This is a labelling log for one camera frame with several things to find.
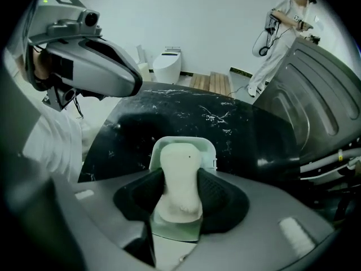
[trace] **wooden slatted platform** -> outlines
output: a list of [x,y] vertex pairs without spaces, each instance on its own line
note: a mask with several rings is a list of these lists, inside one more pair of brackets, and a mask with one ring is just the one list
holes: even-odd
[[192,77],[190,88],[202,89],[222,95],[227,95],[231,92],[228,76],[217,72],[211,72],[210,76],[195,73]]

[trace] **toilet lid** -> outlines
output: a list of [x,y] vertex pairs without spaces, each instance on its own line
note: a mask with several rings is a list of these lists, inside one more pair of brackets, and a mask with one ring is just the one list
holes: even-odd
[[163,52],[153,62],[153,69],[161,69],[172,65],[179,58],[178,52]]

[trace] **smart toilet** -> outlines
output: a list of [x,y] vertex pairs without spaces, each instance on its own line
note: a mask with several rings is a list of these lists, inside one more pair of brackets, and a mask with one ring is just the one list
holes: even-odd
[[181,50],[167,48],[153,62],[157,82],[176,84],[181,73]]

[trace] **person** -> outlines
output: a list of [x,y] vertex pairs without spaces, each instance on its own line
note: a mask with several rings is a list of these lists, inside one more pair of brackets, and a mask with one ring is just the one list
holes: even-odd
[[311,25],[301,21],[303,13],[310,0],[284,0],[278,4],[272,15],[280,20],[277,33],[274,34],[271,53],[259,70],[252,76],[248,85],[248,94],[256,96],[256,92],[262,93],[280,67],[287,51],[300,32],[307,31]]
[[[28,82],[21,33],[24,29],[25,13],[8,41],[6,48],[12,55],[21,76]],[[39,80],[49,79],[52,71],[51,55],[33,49],[34,75]],[[28,98],[40,112],[22,155],[43,164],[49,174],[63,174],[68,181],[77,182],[82,168],[82,158],[87,154],[95,133],[86,121],[77,121],[66,111],[58,112],[42,102]]]

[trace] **black marble surface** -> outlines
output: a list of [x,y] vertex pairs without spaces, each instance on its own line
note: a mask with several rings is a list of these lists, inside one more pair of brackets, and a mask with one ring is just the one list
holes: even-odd
[[215,93],[144,82],[139,93],[122,98],[105,121],[79,182],[148,169],[155,142],[175,135],[210,140],[221,172],[266,182],[299,175],[298,150],[289,123]]

